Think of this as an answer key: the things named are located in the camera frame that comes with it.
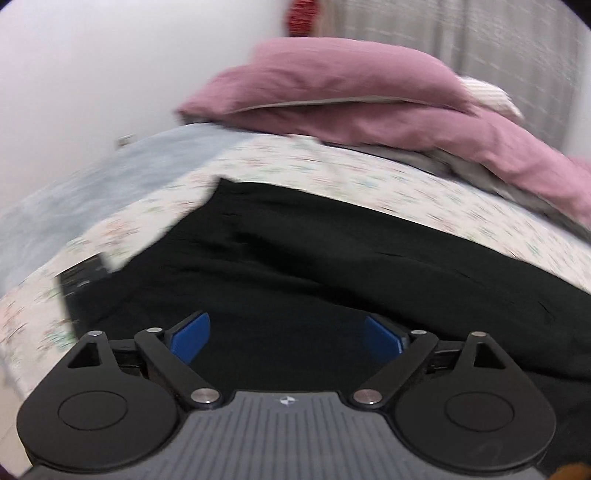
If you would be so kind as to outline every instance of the red object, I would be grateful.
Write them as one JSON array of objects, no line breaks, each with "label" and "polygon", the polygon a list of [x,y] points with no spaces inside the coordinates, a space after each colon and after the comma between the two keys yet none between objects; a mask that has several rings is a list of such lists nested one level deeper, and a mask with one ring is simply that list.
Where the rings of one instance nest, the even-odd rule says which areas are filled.
[{"label": "red object", "polygon": [[289,30],[290,37],[310,35],[318,12],[316,0],[295,0],[287,12],[287,30]]}]

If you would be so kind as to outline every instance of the white wall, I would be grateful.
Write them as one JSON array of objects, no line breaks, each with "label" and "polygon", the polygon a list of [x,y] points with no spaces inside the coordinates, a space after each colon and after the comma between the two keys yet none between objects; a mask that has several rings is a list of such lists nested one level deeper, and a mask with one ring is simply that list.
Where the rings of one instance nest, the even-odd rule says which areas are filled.
[{"label": "white wall", "polygon": [[585,30],[581,88],[573,99],[573,110],[562,151],[566,155],[585,157],[591,161],[591,30]]},{"label": "white wall", "polygon": [[0,210],[177,125],[171,111],[283,34],[288,0],[13,0],[0,11]]}]

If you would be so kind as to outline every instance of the orange object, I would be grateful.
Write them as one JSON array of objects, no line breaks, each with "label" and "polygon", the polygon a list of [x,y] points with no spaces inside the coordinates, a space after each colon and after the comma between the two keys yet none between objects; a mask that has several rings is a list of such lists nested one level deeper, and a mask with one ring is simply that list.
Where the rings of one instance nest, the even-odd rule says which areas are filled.
[{"label": "orange object", "polygon": [[591,480],[591,466],[572,463],[560,467],[548,480]]}]

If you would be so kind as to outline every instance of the electrical outlet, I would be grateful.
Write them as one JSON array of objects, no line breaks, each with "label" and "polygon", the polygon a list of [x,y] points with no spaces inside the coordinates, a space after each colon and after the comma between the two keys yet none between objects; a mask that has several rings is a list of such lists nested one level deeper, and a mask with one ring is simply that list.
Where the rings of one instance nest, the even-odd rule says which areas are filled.
[{"label": "electrical outlet", "polygon": [[117,148],[124,147],[129,145],[134,140],[134,134],[125,135],[124,137],[119,137],[117,139]]}]

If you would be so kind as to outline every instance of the black cloth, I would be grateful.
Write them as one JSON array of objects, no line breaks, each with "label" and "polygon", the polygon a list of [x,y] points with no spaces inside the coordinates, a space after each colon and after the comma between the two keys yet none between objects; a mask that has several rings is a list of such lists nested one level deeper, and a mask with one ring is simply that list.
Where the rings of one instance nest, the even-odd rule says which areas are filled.
[{"label": "black cloth", "polygon": [[225,392],[340,390],[379,365],[365,312],[442,339],[489,332],[559,420],[546,472],[591,462],[591,296],[468,240],[283,187],[222,179],[210,200],[81,296],[79,333],[131,338],[203,309],[192,367]]}]

